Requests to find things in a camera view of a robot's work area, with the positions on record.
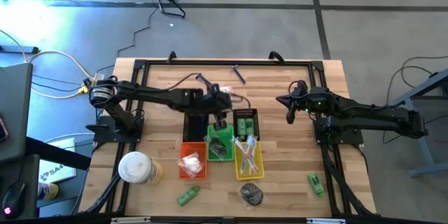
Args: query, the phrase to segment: desk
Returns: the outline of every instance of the desk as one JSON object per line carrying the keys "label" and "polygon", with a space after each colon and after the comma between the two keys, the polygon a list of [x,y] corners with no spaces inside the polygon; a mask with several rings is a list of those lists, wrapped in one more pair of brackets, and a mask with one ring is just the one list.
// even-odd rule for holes
{"label": "desk", "polygon": [[[117,59],[113,74],[119,81],[131,79],[134,60]],[[323,63],[328,87],[348,97],[341,61]],[[165,88],[189,73],[201,72],[212,83],[230,85],[235,93],[246,96],[252,107],[258,109],[265,177],[257,182],[268,201],[252,211],[242,207],[236,189],[244,182],[236,179],[233,162],[208,162],[207,179],[203,181],[179,179],[176,161],[182,142],[183,114],[159,104],[144,103],[145,123],[137,150],[160,162],[164,174],[157,186],[129,187],[127,216],[331,216],[328,197],[326,194],[325,197],[317,197],[307,180],[309,173],[316,172],[325,182],[321,149],[315,144],[312,122],[306,113],[296,113],[295,123],[287,124],[287,110],[275,100],[276,96],[287,94],[291,81],[303,79],[309,86],[308,70],[300,66],[240,66],[239,69],[247,81],[245,85],[229,66],[151,66],[148,85]],[[179,87],[205,88],[203,83],[194,78],[186,80]],[[245,103],[235,104],[234,109],[246,106]],[[227,115],[227,123],[232,123],[231,113]],[[80,210],[91,206],[108,185],[116,149],[116,143],[106,143],[94,153]],[[363,157],[353,146],[340,146],[340,149],[347,183],[364,205],[375,212]],[[115,194],[114,211],[119,202],[120,185]],[[201,187],[199,195],[186,206],[179,207],[176,198],[191,186]],[[335,190],[339,199],[339,188]]]}

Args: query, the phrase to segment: orange basket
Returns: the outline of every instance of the orange basket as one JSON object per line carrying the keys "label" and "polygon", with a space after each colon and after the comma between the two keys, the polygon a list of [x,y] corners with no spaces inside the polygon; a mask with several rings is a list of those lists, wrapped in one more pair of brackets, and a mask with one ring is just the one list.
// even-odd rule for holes
{"label": "orange basket", "polygon": [[205,179],[207,177],[207,144],[205,142],[182,143],[181,158],[184,158],[195,152],[199,154],[199,161],[204,164],[204,168],[196,175],[196,177],[190,178],[190,176],[181,167],[179,167],[179,177],[181,179]]}

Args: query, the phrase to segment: computer mouse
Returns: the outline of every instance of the computer mouse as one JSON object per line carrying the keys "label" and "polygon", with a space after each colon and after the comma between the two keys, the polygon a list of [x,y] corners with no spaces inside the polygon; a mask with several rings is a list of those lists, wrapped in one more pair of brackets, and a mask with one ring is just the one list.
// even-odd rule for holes
{"label": "computer mouse", "polygon": [[3,216],[14,219],[22,214],[25,207],[25,183],[16,182],[8,187],[3,197]]}

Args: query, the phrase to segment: green object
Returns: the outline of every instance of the green object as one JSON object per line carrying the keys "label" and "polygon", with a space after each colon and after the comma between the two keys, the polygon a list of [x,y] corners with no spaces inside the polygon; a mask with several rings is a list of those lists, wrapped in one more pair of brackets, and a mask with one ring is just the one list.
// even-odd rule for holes
{"label": "green object", "polygon": [[319,196],[322,197],[324,195],[325,190],[323,189],[323,186],[321,184],[321,181],[319,180],[319,177],[317,174],[308,174],[308,180],[311,183],[311,187],[313,188],[314,192]]}
{"label": "green object", "polygon": [[181,207],[185,206],[187,203],[190,202],[190,200],[192,200],[196,197],[197,193],[200,190],[201,190],[201,188],[199,186],[194,186],[194,187],[188,189],[188,191],[184,192],[181,196],[179,196],[177,198],[177,203]]}
{"label": "green object", "polygon": [[237,119],[237,125],[238,125],[238,135],[241,139],[244,139],[244,136],[246,136],[246,121],[244,118],[238,118]]}
{"label": "green object", "polygon": [[210,125],[207,127],[207,137],[208,139],[212,138],[218,138],[219,141],[221,141],[225,149],[227,151],[227,154],[223,156],[221,159],[213,153],[213,151],[210,150],[209,144],[207,144],[207,160],[208,161],[233,161],[235,158],[235,151],[233,148],[233,126],[229,125],[225,129],[220,129],[216,131],[213,128],[213,125]]}
{"label": "green object", "polygon": [[253,127],[253,118],[246,118],[246,133],[247,135],[255,135],[255,129]]}

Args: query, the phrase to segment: concrete floor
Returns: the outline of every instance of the concrete floor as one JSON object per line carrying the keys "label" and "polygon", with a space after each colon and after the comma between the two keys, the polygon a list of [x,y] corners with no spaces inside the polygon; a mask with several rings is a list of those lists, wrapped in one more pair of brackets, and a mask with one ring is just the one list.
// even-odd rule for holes
{"label": "concrete floor", "polygon": [[[151,2],[152,0],[95,0]],[[313,4],[312,0],[181,0],[200,4]],[[321,0],[325,5],[447,6],[447,0]],[[157,12],[146,27],[153,8],[57,8],[38,1],[0,6],[0,28],[22,44],[42,50],[62,50],[75,56],[93,74],[119,57],[262,57],[276,50],[287,59],[323,59],[313,10],[186,9],[184,20]],[[323,11],[332,59],[341,59],[352,98],[383,104],[389,80],[410,57],[444,56],[448,52],[448,12]],[[0,43],[10,44],[0,36]],[[20,55],[0,55],[0,66],[17,64]],[[68,59],[44,55],[36,59],[35,74],[80,81],[84,78]],[[416,60],[430,71],[446,68],[448,59]],[[427,75],[409,69],[406,77],[417,84]],[[47,81],[40,83],[54,84]],[[409,88],[398,78],[391,98]],[[49,139],[61,134],[87,132],[94,110],[86,96],[54,100],[31,95],[28,135]],[[381,134],[363,132],[365,154],[377,212],[383,216],[448,222],[448,173],[410,178],[408,169],[424,163],[417,141],[400,139],[383,146]],[[437,161],[448,161],[448,144],[431,143]],[[66,214],[74,201],[47,206],[44,215]]]}

